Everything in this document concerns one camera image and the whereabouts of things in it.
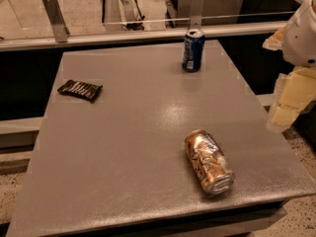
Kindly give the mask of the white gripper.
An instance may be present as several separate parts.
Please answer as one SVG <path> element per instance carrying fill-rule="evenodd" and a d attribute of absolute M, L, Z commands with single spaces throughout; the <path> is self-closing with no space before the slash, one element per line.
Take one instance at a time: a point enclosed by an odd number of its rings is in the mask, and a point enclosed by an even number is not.
<path fill-rule="evenodd" d="M 263 48 L 282 50 L 284 60 L 296 65 L 276 79 L 267 121 L 270 131 L 285 131 L 316 98 L 316 69 L 308 68 L 316 66 L 315 0 L 304 0 L 286 27 L 265 39 Z"/>

